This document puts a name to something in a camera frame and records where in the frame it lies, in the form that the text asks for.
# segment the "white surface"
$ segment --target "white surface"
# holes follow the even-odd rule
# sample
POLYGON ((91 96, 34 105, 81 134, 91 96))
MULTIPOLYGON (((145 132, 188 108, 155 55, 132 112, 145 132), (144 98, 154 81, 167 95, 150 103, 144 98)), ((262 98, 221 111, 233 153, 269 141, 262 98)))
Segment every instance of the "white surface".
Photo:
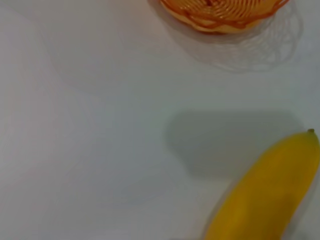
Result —
MULTIPOLYGON (((259 153, 320 133, 319 12, 230 38, 152 0, 2 0, 0 239, 198 239, 259 153)), ((319 239, 319 203, 292 239, 319 239)))

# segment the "yellow banana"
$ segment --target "yellow banana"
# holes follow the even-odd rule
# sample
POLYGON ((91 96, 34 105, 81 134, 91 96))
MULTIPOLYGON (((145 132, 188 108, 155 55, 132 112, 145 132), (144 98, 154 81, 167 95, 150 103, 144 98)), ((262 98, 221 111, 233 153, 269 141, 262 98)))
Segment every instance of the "yellow banana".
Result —
POLYGON ((317 173, 313 129, 276 143, 230 192, 204 240, 280 240, 317 173))

